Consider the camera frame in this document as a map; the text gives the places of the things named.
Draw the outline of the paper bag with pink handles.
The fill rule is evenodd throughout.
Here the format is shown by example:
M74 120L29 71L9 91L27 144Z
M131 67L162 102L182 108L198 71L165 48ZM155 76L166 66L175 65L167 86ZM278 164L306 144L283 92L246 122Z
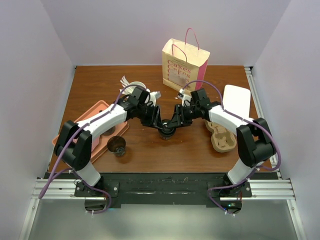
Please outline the paper bag with pink handles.
M210 52L201 49L199 44L187 43L171 38L162 48L162 82L179 91L184 88L190 93L202 87Z

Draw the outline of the dark translucent plastic cup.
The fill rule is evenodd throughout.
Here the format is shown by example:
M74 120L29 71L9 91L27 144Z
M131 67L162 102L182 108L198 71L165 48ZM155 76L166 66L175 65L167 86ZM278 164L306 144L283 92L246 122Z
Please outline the dark translucent plastic cup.
M117 157L126 153L126 140L122 136L113 136L107 142L107 150Z

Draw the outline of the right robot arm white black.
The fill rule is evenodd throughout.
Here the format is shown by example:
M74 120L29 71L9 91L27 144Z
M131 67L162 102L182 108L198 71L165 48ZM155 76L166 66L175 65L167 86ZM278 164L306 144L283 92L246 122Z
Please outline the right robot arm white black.
M263 162L279 152L265 119L245 119L215 101L211 102L206 91L201 88L191 92L189 105L177 104L172 119L164 124L165 130L188 127L194 119L202 118L217 123L237 137L239 159L225 175L221 186L211 190L222 190L230 197L235 196L243 183L247 182Z

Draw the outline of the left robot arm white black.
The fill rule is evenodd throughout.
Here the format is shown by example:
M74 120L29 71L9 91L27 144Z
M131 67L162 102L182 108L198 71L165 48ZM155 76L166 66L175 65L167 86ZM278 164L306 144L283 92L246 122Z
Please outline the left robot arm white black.
M99 196L104 190L100 181L101 174L91 163L92 143L112 127L125 123L132 118L151 123L152 128L162 129L163 124L157 116L160 98L159 91L149 92L144 87L131 84L133 91L117 99L107 109L79 122L71 120L64 123L54 147L57 161L63 161L86 183L86 191L92 196Z

